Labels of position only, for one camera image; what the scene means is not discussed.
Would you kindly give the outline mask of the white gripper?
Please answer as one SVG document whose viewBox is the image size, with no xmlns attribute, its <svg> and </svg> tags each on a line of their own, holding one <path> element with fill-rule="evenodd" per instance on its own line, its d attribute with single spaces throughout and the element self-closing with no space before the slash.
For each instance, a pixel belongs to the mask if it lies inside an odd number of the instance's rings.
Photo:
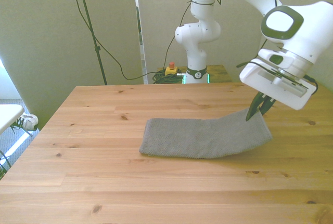
<svg viewBox="0 0 333 224">
<path fill-rule="evenodd" d="M 244 84 L 259 91 L 249 107 L 246 121 L 255 115 L 261 103 L 262 115 L 273 106 L 276 100 L 295 110 L 300 110 L 317 91 L 316 85 L 302 78 L 293 78 L 258 58 L 247 63 L 239 78 Z"/>
</svg>

